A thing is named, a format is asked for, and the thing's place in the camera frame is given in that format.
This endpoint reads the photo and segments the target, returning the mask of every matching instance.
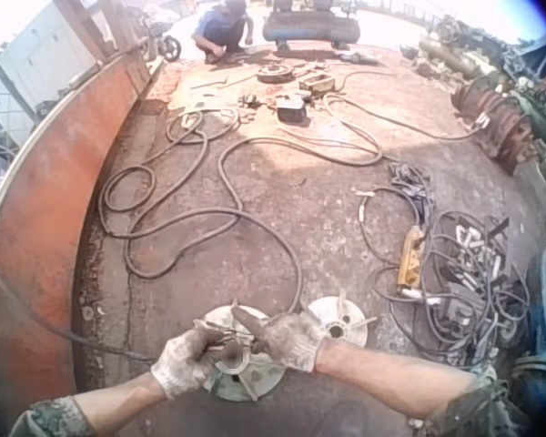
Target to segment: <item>hand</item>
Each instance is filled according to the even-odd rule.
[[[234,307],[232,313],[255,336],[254,352],[263,351],[291,369],[313,371],[327,333],[309,314],[280,314],[260,320],[239,307]]]
[[[214,54],[214,56],[222,57],[225,54],[225,47],[214,46],[214,47],[212,47],[211,51]]]
[[[207,353],[207,347],[222,339],[217,330],[194,328],[169,340],[152,366],[152,375],[162,386],[166,397],[199,389],[214,370],[216,356]]]

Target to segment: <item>camouflage sleeve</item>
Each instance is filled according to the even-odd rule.
[[[10,437],[95,437],[72,396],[35,403],[21,414]]]
[[[507,386],[497,381],[491,366],[472,372],[478,379],[447,409],[436,413],[426,422],[429,436],[467,437],[522,436],[530,426],[528,417],[508,399]]]

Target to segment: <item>work glove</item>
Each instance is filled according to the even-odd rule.
[[[217,360],[217,355],[207,352],[207,348],[222,337],[217,330],[194,328],[166,343],[151,371],[168,399],[197,390],[205,383]]]
[[[297,371],[314,370],[319,347],[327,336],[314,317],[302,312],[260,320],[240,307],[233,307],[232,313],[255,336],[253,352],[265,352],[271,359]]]

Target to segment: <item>blue shirt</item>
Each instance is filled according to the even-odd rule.
[[[206,11],[205,14],[202,15],[202,17],[198,21],[198,27],[195,33],[199,35],[204,35],[207,24],[210,22],[217,22],[218,27],[220,27],[224,31],[230,30],[242,16],[243,15],[234,16],[228,11],[225,6],[217,5],[209,11]]]

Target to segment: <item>metal disc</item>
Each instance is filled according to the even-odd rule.
[[[321,321],[332,338],[347,340],[361,348],[366,346],[367,323],[372,320],[367,320],[354,302],[346,299],[340,302],[340,298],[327,296],[314,300],[308,308]]]
[[[203,319],[249,334],[243,325],[233,319],[231,308],[230,305],[216,308]],[[240,308],[260,319],[267,318],[265,314],[254,308],[245,306]],[[274,363],[266,353],[254,354],[250,351],[244,351],[243,363],[238,369],[239,371],[232,371],[219,361],[215,371],[205,382],[204,388],[210,394],[227,401],[257,401],[279,384],[286,370],[284,366]]]

